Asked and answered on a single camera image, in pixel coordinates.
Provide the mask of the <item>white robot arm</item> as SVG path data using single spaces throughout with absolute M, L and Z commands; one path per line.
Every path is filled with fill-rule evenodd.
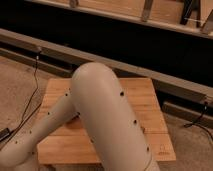
M 0 149 L 0 165 L 39 171 L 36 146 L 78 117 L 105 171 L 160 171 L 123 87 L 108 66 L 89 62 L 72 75 L 70 89 L 31 129 Z

